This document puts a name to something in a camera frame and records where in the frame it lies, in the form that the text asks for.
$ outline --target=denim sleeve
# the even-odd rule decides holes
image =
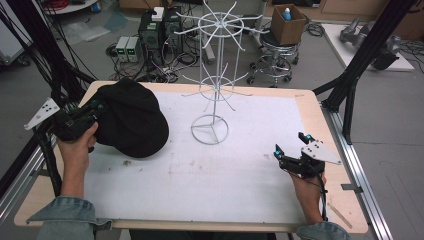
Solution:
[[[57,197],[27,220],[34,221],[44,221],[38,240],[92,240],[93,230],[110,230],[112,226],[111,220],[96,218],[89,201],[66,196]]]
[[[302,240],[350,240],[349,234],[341,226],[332,222],[320,222],[300,227],[296,232]]]

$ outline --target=stool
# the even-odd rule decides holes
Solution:
[[[247,83],[252,84],[257,72],[263,73],[275,79],[272,88],[277,88],[278,79],[282,78],[284,82],[290,82],[292,79],[292,71],[287,56],[296,54],[292,64],[296,65],[299,59],[298,44],[280,45],[275,39],[271,31],[260,34],[259,41],[262,47],[267,48],[270,53],[262,55],[256,62],[250,64],[253,74],[247,78]]]

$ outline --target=black baseball cap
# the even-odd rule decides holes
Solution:
[[[156,96],[143,85],[123,78],[101,86],[89,101],[92,100],[101,100],[108,107],[98,118],[98,143],[113,146],[130,157],[145,158],[167,142],[168,122]]]

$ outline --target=blue bottle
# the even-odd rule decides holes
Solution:
[[[286,10],[284,10],[282,16],[283,16],[284,20],[290,21],[291,20],[290,9],[286,8]]]

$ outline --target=human hand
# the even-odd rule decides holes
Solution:
[[[88,149],[96,143],[94,133],[97,128],[98,123],[95,122],[79,139],[72,143],[58,140],[64,164],[61,195],[83,197],[84,177],[89,165]]]
[[[302,207],[306,222],[310,225],[322,222],[323,219],[319,211],[321,187],[318,177],[303,179],[297,174],[291,172],[290,177],[292,178],[296,197]],[[322,173],[321,178],[325,185],[327,179],[325,178],[324,173]]]

